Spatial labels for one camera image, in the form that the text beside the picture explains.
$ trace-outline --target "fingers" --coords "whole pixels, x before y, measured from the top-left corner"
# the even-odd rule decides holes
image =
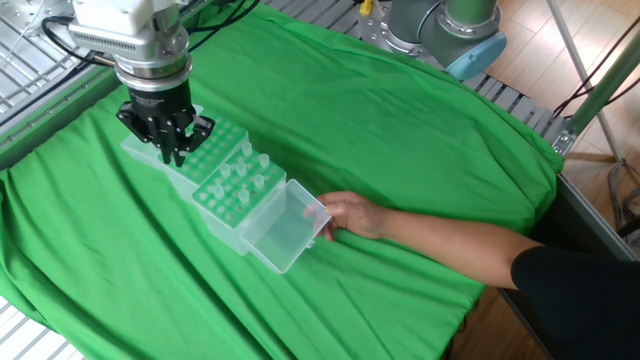
[[[362,197],[352,191],[338,191],[318,196],[318,201],[324,205],[336,202],[358,202],[360,200],[362,200]]]
[[[323,222],[325,222],[327,219],[326,217],[321,217],[319,215],[316,214],[315,218],[313,219],[313,228],[314,229],[320,229],[323,225],[326,226],[326,224],[323,224]]]
[[[328,215],[333,217],[337,217],[337,216],[349,217],[350,215],[353,214],[357,206],[358,206],[357,204],[351,204],[351,203],[332,203],[327,205],[324,208],[324,211]]]
[[[304,217],[311,217],[314,214],[316,214],[316,211],[312,206],[305,207],[304,211],[302,212],[302,216]]]
[[[334,242],[335,241],[334,232],[336,231],[337,228],[338,228],[338,223],[334,219],[331,219],[331,221],[329,221],[327,225],[325,225],[324,229],[322,229],[321,234],[328,241]]]

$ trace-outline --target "green cloth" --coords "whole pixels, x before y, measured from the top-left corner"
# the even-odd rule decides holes
[[[314,195],[526,233],[562,159],[438,71],[259,6],[193,54],[194,103]],[[88,359],[437,359],[483,286],[346,231],[277,275],[120,147],[118,88],[0,173],[0,293]]]

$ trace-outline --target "wire rack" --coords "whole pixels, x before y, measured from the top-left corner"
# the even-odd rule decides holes
[[[9,113],[19,110],[28,98],[38,96],[77,64],[39,31],[41,18],[60,14],[61,5],[67,2],[44,2],[38,12],[40,2],[0,0],[0,126]],[[71,43],[65,32],[60,35]]]

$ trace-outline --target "clear plastic container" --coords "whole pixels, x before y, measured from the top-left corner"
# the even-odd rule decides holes
[[[211,234],[239,255],[253,253],[283,274],[313,245],[330,216],[267,154],[253,150],[246,130],[216,119],[212,135],[181,168],[162,163],[152,144],[129,135],[131,157],[167,174],[182,199],[194,204]]]
[[[289,180],[241,236],[258,259],[284,274],[304,249],[313,245],[330,218],[313,195],[297,181]]]

